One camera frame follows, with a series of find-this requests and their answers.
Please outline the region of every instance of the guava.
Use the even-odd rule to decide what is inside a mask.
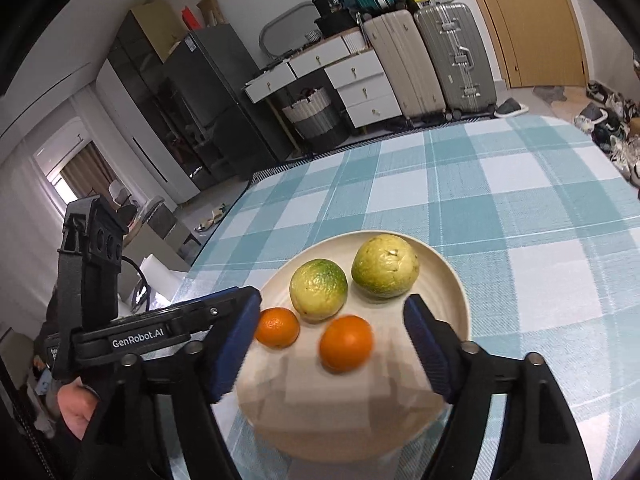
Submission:
[[[418,255],[407,241],[381,234],[364,242],[351,266],[353,281],[375,298],[394,298],[414,285],[420,273]]]

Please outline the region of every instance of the drawer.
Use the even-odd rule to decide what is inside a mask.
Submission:
[[[359,105],[364,101],[371,101],[385,95],[393,95],[394,91],[389,84],[389,79],[385,74],[378,74],[367,77],[362,81],[356,81],[350,85],[338,89],[338,94],[344,103],[345,108]]]
[[[334,85],[334,88],[342,88],[349,83],[361,81],[372,75],[385,72],[382,69],[382,65],[380,65],[378,56],[376,56],[373,50],[328,66],[324,71],[329,76],[329,80],[332,85]]]
[[[347,108],[347,112],[353,122],[353,126],[356,128],[402,115],[395,95],[386,95],[371,101],[365,101]]]
[[[296,80],[296,75],[287,63],[280,63],[267,73],[258,76],[244,89],[252,102],[257,103]]]
[[[344,44],[342,37],[339,36],[314,46],[299,56],[293,57],[289,64],[296,76],[302,77],[348,55],[349,49]]]

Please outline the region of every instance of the white dresser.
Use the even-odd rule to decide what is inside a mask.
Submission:
[[[353,126],[359,128],[402,115],[378,56],[359,28],[322,40],[247,83],[252,102],[268,98],[298,78],[324,68]]]
[[[324,69],[359,128],[402,115],[378,56],[370,48]]]

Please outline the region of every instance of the laundry basket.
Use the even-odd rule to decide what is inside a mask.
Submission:
[[[316,153],[328,152],[347,140],[349,131],[324,88],[282,109]]]

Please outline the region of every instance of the window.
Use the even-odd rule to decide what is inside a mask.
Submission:
[[[71,191],[69,184],[66,183],[65,179],[62,178],[61,175],[54,178],[51,183],[53,184],[53,187],[56,188],[58,194],[62,197],[62,200],[65,201],[65,204],[78,200],[78,197],[75,196],[73,191]]]

